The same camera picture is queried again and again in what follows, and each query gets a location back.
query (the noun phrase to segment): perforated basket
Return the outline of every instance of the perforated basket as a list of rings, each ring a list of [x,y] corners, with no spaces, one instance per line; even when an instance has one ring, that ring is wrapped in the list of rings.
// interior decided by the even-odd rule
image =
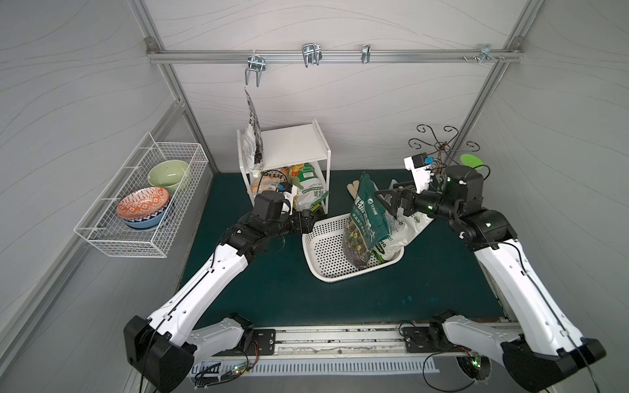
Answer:
[[[334,282],[369,273],[396,263],[404,255],[402,248],[395,259],[386,263],[371,255],[367,268],[358,270],[343,253],[343,231],[349,219],[349,214],[324,219],[314,225],[311,233],[301,237],[308,267],[321,281]]]

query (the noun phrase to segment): wire basket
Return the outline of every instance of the wire basket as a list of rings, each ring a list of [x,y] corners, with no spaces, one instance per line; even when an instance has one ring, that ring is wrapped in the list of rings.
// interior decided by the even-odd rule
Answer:
[[[159,225],[148,230],[127,226],[116,214],[118,203],[133,191],[150,187],[148,172],[168,160],[189,165]],[[110,257],[166,258],[207,164],[200,144],[156,142],[148,133],[74,231]]]

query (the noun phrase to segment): small white shelf unit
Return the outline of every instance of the small white shelf unit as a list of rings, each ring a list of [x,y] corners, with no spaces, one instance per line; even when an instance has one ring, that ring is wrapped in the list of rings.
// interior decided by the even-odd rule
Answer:
[[[267,130],[262,131],[260,134],[262,135],[263,170],[290,167],[291,165],[309,162],[314,167],[314,171],[319,179],[325,183],[325,191],[330,190],[330,146],[328,146],[328,142],[325,140],[316,119],[313,119],[311,124]],[[243,159],[244,134],[241,134],[240,130],[236,130],[236,135],[240,173],[253,205],[253,199],[255,198],[255,195],[251,192],[253,179],[250,178],[251,172]],[[323,176],[319,161],[326,162],[325,176]],[[328,200],[329,196],[325,199],[323,206],[325,213],[328,212]]]

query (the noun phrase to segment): black cable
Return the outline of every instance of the black cable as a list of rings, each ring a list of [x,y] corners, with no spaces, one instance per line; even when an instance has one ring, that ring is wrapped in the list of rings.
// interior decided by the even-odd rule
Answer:
[[[151,350],[151,347],[152,347],[151,343],[153,342],[153,338],[155,337],[157,330],[162,325],[162,323],[164,323],[164,321],[166,321],[166,319],[162,319],[162,322],[159,322],[155,330],[153,330],[153,334],[151,335],[151,338],[148,340],[148,347],[147,347],[146,352],[144,353],[144,365],[142,366],[142,373],[140,373],[140,390],[138,390],[138,393],[142,393],[142,384],[144,382],[144,369],[147,367],[148,351]]]
[[[557,322],[559,323],[559,326],[561,326],[561,328],[565,331],[568,332],[568,329],[565,328],[564,324],[561,322],[561,319],[559,319],[557,313],[555,313],[555,310],[552,309],[552,307],[550,307],[550,303],[548,302],[548,300],[546,300],[546,297],[544,296],[544,294],[542,293],[542,290],[539,288],[539,286],[537,285],[537,283],[531,278],[531,276],[528,274],[528,271],[526,268],[524,268],[524,260],[522,259],[522,254],[520,253],[520,249],[511,244],[511,243],[507,243],[505,241],[488,241],[486,242],[486,244],[507,244],[509,246],[512,246],[513,248],[516,249],[516,251],[518,252],[518,256],[520,259],[520,265],[522,266],[522,271],[525,273],[525,275],[528,277],[528,280],[533,284],[533,286],[537,289],[537,292],[539,292],[540,296],[542,297],[542,300],[544,300],[544,303],[546,303],[546,306],[548,307],[548,309],[550,310],[550,312],[553,314],[553,316],[555,317],[555,319],[557,320]],[[596,378],[594,378],[594,373],[592,372],[592,368],[589,366],[585,356],[583,356],[583,353],[581,352],[581,349],[577,346],[577,344],[574,342],[574,340],[572,339],[572,337],[570,337],[570,334],[568,334],[566,337],[568,337],[568,340],[570,340],[570,342],[572,343],[572,345],[574,346],[574,348],[577,350],[577,352],[579,353],[579,355],[581,356],[581,359],[583,360],[583,363],[585,363],[586,367],[587,367],[587,371],[590,374],[590,378],[592,378],[592,383],[594,384],[594,388],[596,389],[597,393],[601,393],[601,389],[598,386],[598,382],[596,382]]]
[[[214,253],[212,253],[212,264],[210,265],[210,268],[212,266],[214,266],[214,255],[216,254],[216,247],[214,248]],[[185,295],[183,295],[181,297],[181,299],[179,299],[179,301],[175,304],[175,306],[169,311],[168,315],[172,314],[176,309],[177,306],[179,304],[181,304],[182,301],[184,301],[184,299],[188,296],[188,294],[190,294],[190,292],[192,292],[194,290],[194,288],[196,288],[197,285],[199,285],[199,283],[201,281],[203,281],[203,279],[205,278],[205,276],[208,274],[208,272],[205,272],[205,274],[203,276],[201,276],[201,278],[190,288],[190,290],[188,292],[186,292]],[[151,347],[152,347],[152,342],[153,342],[153,338],[155,337],[155,334],[157,333],[157,330],[160,328],[160,326],[162,325],[162,323],[166,322],[166,318],[162,319],[161,322],[159,322],[159,324],[157,325],[157,327],[155,328],[155,330],[153,330],[153,334],[151,335],[151,339],[148,341],[148,348],[145,352],[145,356],[144,356],[144,366],[142,366],[142,376],[140,377],[140,390],[139,393],[142,393],[142,385],[143,385],[143,381],[144,381],[144,369],[147,366],[147,359],[148,359],[148,352],[150,351]]]
[[[260,186],[262,185],[262,179],[264,179],[264,175],[265,173],[262,172],[262,176],[260,177],[260,180],[258,180],[258,188],[255,190],[255,195],[257,195],[260,192]]]
[[[402,322],[402,323],[401,323],[401,324],[399,324],[399,326],[398,326],[398,334],[399,334],[400,336],[402,336],[402,337],[406,337],[406,336],[402,333],[402,331],[400,330],[400,329],[402,328],[402,325],[404,325],[404,324],[412,324],[414,328],[416,328],[416,327],[417,327],[417,326],[416,326],[414,323],[412,323],[411,321],[408,321],[408,322]]]
[[[421,365],[421,376],[424,378],[424,382],[426,382],[426,385],[430,386],[431,388],[438,390],[440,392],[444,392],[444,393],[455,393],[455,392],[460,392],[462,390],[466,390],[468,387],[474,385],[474,383],[476,382],[476,379],[472,379],[472,382],[470,382],[469,384],[458,388],[458,389],[454,389],[454,390],[445,390],[445,389],[439,389],[437,387],[432,386],[431,384],[428,383],[428,381],[426,380],[426,373],[424,373],[424,370],[426,369],[426,362],[428,361],[428,359],[430,359],[431,357],[435,356],[435,355],[439,355],[441,353],[446,353],[449,351],[452,351],[454,348],[451,348],[447,351],[441,351],[441,352],[435,352],[435,353],[431,353],[426,359],[424,359],[424,363]]]
[[[465,181],[465,179],[467,178],[467,175],[472,172],[474,169],[476,168],[480,168],[480,167],[485,167],[487,168],[487,176],[483,177],[482,180],[485,181],[487,180],[487,178],[489,177],[489,175],[491,175],[491,168],[488,165],[485,164],[480,164],[480,165],[476,165],[474,168],[471,168],[470,170],[468,170],[465,175],[463,176],[463,181]]]
[[[235,379],[239,378],[239,377],[240,377],[242,374],[244,374],[246,371],[251,370],[251,364],[249,363],[249,357],[247,356],[247,354],[246,354],[244,351],[241,351],[241,350],[236,349],[236,348],[235,348],[234,350],[235,350],[235,351],[238,351],[238,352],[240,352],[240,353],[242,353],[242,354],[243,354],[243,356],[247,359],[247,365],[245,366],[245,371],[244,371],[244,372],[239,372],[238,374],[236,374],[236,376],[235,376],[234,378],[227,378],[227,379],[225,379],[225,380],[221,380],[221,381],[218,381],[218,382],[210,382],[210,383],[208,383],[208,384],[205,384],[204,386],[220,385],[220,384],[225,384],[225,383],[227,383],[227,382],[231,382],[231,381],[233,381],[233,380],[235,380]],[[202,375],[202,374],[206,374],[206,373],[208,373],[208,371],[209,371],[209,370],[211,370],[212,368],[216,368],[216,366],[217,366],[217,365],[219,365],[219,366],[220,366],[220,363],[218,363],[218,364],[214,364],[214,365],[209,366],[209,367],[206,367],[204,370],[202,370],[201,372],[197,373],[197,374],[194,376],[194,379],[195,379],[195,380],[197,380],[197,381],[200,381],[200,380],[201,380],[201,378],[199,378],[199,375]],[[222,377],[224,377],[224,376],[231,377],[231,376],[232,376],[232,371],[229,371],[229,372],[227,372],[227,373],[223,374],[223,375],[221,376],[221,378],[222,378]]]

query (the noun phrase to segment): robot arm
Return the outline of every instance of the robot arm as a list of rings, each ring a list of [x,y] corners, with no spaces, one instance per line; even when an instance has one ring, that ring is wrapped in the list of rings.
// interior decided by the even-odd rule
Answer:
[[[271,238],[312,231],[312,213],[292,210],[296,190],[287,183],[281,187],[283,193],[263,191],[255,197],[253,211],[223,235],[212,256],[175,296],[147,319],[135,316],[125,326],[127,360],[161,393],[175,389],[198,361],[223,350],[247,349],[253,324],[236,314],[192,329]]]
[[[606,353],[600,342],[584,338],[552,299],[507,219],[482,207],[482,175],[469,167],[452,165],[445,169],[440,190],[430,191],[431,162],[424,153],[406,158],[404,163],[415,186],[394,185],[391,190],[377,191],[376,198],[391,214],[403,208],[405,216],[419,211],[447,221],[491,274],[523,332],[519,335],[489,328],[447,311],[431,320],[436,348],[462,345],[482,353],[504,365],[530,392],[556,384],[603,358]],[[390,202],[383,196],[390,196]]]

